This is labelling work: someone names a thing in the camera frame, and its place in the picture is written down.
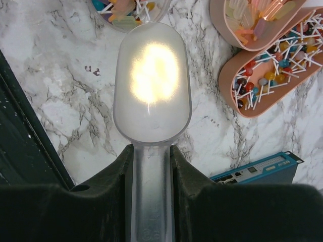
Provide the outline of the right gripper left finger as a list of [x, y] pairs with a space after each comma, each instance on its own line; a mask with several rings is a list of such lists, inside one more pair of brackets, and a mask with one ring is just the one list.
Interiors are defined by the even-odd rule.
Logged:
[[125, 183], [133, 147], [87, 181], [1, 186], [1, 241], [125, 241]]

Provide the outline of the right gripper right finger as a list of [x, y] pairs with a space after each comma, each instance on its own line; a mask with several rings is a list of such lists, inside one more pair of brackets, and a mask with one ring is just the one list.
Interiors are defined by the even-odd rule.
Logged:
[[308, 185], [218, 185], [171, 147], [176, 241], [322, 241]]

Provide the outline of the clear plastic scoop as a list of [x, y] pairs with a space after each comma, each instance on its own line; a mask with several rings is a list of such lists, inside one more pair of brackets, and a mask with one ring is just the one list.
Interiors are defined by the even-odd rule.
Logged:
[[192, 116], [185, 43], [172, 27], [142, 24], [122, 40], [114, 123], [134, 147], [126, 241], [174, 241], [170, 149]]

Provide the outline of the pink tray of gummy candies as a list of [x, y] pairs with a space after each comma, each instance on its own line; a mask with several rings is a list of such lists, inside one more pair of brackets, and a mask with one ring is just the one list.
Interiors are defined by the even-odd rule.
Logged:
[[305, 1], [210, 1], [211, 23], [234, 47], [255, 52], [268, 47], [315, 8]]

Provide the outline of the gold jar lid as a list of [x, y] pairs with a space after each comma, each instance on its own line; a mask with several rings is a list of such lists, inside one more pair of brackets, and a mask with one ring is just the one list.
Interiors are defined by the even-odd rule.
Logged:
[[141, 102], [169, 101], [178, 88], [178, 58], [160, 42], [141, 48], [132, 60], [130, 90]]

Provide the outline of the clear glass jar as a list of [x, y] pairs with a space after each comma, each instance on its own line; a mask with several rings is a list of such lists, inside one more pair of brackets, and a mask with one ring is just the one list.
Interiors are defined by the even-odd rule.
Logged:
[[105, 25], [120, 32], [149, 22], [159, 22], [167, 13], [170, 1], [88, 1], [90, 10]]

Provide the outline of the blue network switch box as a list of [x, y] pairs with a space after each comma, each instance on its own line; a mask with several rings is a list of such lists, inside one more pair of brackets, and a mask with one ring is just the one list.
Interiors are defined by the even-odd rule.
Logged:
[[304, 160], [294, 153], [272, 156], [210, 177], [216, 184], [291, 184], [299, 164]]

